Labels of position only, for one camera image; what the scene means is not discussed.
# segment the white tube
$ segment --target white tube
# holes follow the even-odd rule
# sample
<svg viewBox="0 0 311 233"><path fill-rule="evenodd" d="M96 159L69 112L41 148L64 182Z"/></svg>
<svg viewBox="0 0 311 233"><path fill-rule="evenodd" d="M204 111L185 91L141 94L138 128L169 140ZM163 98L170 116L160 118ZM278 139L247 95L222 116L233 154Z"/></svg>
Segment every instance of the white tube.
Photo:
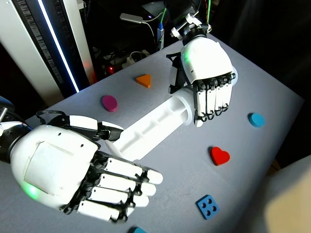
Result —
<svg viewBox="0 0 311 233"><path fill-rule="evenodd" d="M193 120L193 92L183 88L124 130L120 139L105 141L110 151L129 161L142 159L183 123Z"/></svg>

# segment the red heart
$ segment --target red heart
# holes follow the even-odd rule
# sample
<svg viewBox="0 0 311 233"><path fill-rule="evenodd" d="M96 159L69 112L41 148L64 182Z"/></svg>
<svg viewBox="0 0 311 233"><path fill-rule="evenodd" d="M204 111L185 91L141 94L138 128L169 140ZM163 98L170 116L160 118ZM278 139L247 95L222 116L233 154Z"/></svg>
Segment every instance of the red heart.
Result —
<svg viewBox="0 0 311 233"><path fill-rule="evenodd" d="M216 166L224 164L230 159L230 154L227 151L221 150L219 147L213 147L210 155Z"/></svg>

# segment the blue square block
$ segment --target blue square block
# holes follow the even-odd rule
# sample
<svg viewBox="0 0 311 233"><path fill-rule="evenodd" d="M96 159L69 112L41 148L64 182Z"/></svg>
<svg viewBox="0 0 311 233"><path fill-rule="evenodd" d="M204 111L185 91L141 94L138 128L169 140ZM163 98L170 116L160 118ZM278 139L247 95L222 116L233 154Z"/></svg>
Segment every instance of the blue square block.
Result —
<svg viewBox="0 0 311 233"><path fill-rule="evenodd" d="M219 211L219 207L211 195L202 197L196 202L196 205L199 207L203 217L207 220L214 217Z"/></svg>

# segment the orange block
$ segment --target orange block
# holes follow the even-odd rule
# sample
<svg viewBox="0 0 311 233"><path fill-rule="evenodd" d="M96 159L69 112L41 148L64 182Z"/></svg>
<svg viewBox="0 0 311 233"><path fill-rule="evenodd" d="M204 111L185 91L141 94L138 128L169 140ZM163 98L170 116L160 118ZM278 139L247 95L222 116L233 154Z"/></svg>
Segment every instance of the orange block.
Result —
<svg viewBox="0 0 311 233"><path fill-rule="evenodd" d="M136 78L136 82L144 87L150 88L151 87L151 74L145 74Z"/></svg>

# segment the gray table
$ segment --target gray table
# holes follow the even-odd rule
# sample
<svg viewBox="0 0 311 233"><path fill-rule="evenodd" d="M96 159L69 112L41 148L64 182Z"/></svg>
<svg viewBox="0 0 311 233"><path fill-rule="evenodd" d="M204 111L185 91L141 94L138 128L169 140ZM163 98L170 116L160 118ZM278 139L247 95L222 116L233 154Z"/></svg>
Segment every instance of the gray table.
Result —
<svg viewBox="0 0 311 233"><path fill-rule="evenodd" d="M15 182L10 167L0 164L1 232L15 233L125 233L140 226L149 233L230 232L251 200L303 100L243 56L222 44L239 73L229 110L201 128L181 126L140 162L163 174L164 181L146 208L136 209L124 224L94 218L66 216L29 199ZM166 100L171 63L165 54L180 51L181 42L94 84L51 109L110 121L127 128ZM150 73L152 88L135 83ZM107 112L100 103L113 95L119 110ZM247 115L261 113L266 124L254 128ZM35 127L33 117L28 123ZM215 166L207 152L211 146L228 151L230 161ZM214 197L220 212L204 220L195 202L206 194Z"/></svg>

